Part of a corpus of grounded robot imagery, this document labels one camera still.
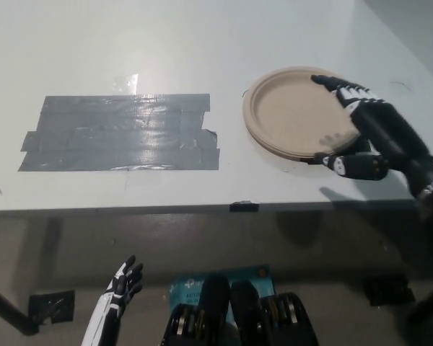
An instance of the concrete floor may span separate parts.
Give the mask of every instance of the concrete floor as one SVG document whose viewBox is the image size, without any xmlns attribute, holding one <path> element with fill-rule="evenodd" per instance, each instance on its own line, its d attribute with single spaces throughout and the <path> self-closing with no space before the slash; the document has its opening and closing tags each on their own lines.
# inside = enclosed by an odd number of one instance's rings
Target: concrete floor
<svg viewBox="0 0 433 346">
<path fill-rule="evenodd" d="M 26 311 L 30 294 L 76 291 L 73 322 L 23 337 L 0 320 L 0 345 L 80 345 L 130 254 L 144 263 L 144 290 L 128 306 L 118 345 L 160 343 L 177 276 L 264 263 L 279 293 L 303 300 L 322 346 L 433 345 L 433 319 L 410 327 L 410 306 L 373 308 L 360 288 L 368 275 L 400 270 L 417 299 L 433 288 L 424 235 L 407 211 L 0 219 L 0 291 L 12 303 Z"/>
</svg>

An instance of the table leg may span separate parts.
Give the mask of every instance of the table leg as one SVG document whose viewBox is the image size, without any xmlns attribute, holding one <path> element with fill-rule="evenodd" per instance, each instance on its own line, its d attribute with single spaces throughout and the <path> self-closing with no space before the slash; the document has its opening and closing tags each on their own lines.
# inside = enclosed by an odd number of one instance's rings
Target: table leg
<svg viewBox="0 0 433 346">
<path fill-rule="evenodd" d="M 14 307 L 1 294 L 0 317 L 23 333 L 23 335 L 34 335 L 38 333 L 38 324 Z"/>
</svg>

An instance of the brown paper plate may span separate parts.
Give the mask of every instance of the brown paper plate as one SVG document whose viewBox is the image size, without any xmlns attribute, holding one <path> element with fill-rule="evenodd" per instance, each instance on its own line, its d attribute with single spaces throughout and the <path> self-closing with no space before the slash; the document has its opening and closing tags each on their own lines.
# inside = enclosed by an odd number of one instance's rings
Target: brown paper plate
<svg viewBox="0 0 433 346">
<path fill-rule="evenodd" d="M 319 68 L 275 71 L 245 94 L 244 121 L 264 148 L 288 159 L 311 159 L 317 152 L 335 154 L 359 137 L 349 114 L 312 74 L 337 76 Z"/>
</svg>

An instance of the gray duct tape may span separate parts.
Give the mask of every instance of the gray duct tape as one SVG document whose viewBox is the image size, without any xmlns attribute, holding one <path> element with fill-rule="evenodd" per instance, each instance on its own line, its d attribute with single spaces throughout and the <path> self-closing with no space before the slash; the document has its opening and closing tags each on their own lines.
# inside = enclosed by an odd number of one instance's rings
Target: gray duct tape
<svg viewBox="0 0 433 346">
<path fill-rule="evenodd" d="M 208 94 L 46 97 L 20 171 L 218 169 Z"/>
<path fill-rule="evenodd" d="M 217 148 L 217 136 L 208 130 L 93 130 L 78 128 L 65 133 L 28 132 L 21 151 L 120 151 Z"/>
<path fill-rule="evenodd" d="M 45 151 L 27 153 L 21 172 L 140 169 L 218 170 L 219 149 L 143 151 Z"/>
<path fill-rule="evenodd" d="M 204 112 L 182 113 L 41 113 L 37 132 L 69 130 L 163 130 L 192 131 L 202 128 Z"/>
<path fill-rule="evenodd" d="M 47 96 L 42 112 L 209 112 L 209 94 Z"/>
</svg>

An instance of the table surface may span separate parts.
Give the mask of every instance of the table surface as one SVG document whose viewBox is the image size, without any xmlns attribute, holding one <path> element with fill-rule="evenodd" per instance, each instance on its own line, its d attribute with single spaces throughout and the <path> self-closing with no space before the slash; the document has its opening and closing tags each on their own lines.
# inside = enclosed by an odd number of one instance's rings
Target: table surface
<svg viewBox="0 0 433 346">
<path fill-rule="evenodd" d="M 433 152 L 433 0 L 0 1 L 0 212 L 329 208 L 405 203 L 404 179 L 337 177 L 250 137 L 242 94 L 260 76 L 317 66 L 392 102 Z M 46 95 L 209 93 L 218 171 L 18 172 Z"/>
</svg>

